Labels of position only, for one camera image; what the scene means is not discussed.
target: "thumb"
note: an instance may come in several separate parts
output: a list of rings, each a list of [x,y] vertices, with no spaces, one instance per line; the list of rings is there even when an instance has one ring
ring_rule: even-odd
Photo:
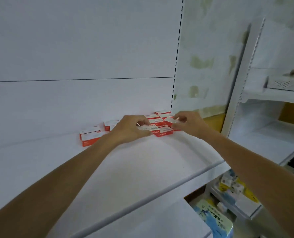
[[[147,137],[147,136],[152,135],[152,132],[149,130],[139,130],[138,135],[140,138]]]
[[[183,130],[184,127],[185,127],[185,124],[184,123],[174,123],[171,125],[171,127],[173,129],[180,129],[180,130]]]

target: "person's left hand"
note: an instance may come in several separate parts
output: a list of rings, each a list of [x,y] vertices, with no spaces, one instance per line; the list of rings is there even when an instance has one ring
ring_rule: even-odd
[[[152,135],[151,131],[139,130],[136,124],[150,125],[144,115],[125,115],[110,132],[112,136],[122,143],[129,143],[142,137]]]

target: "black horizontal line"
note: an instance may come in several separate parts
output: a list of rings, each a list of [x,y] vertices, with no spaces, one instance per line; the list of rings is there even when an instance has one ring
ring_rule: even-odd
[[[173,77],[146,77],[146,78],[173,78]],[[0,81],[0,82],[40,82],[40,81],[109,80],[109,79],[144,79],[144,78],[83,78],[83,79],[16,80],[16,81]]]

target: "forearm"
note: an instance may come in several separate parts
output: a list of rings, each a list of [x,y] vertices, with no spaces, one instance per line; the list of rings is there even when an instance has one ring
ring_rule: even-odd
[[[239,175],[277,222],[294,237],[294,174],[208,130],[203,138]]]
[[[117,145],[113,136],[104,135],[15,197],[0,210],[0,237],[45,237]]]

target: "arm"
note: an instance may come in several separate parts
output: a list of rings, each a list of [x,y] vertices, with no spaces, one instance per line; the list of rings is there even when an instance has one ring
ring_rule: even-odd
[[[232,167],[281,227],[294,237],[294,174],[210,129],[196,112],[182,111],[173,128],[203,139]]]
[[[118,145],[151,135],[124,116],[109,133],[31,185],[0,210],[0,237],[45,237],[104,158]]]

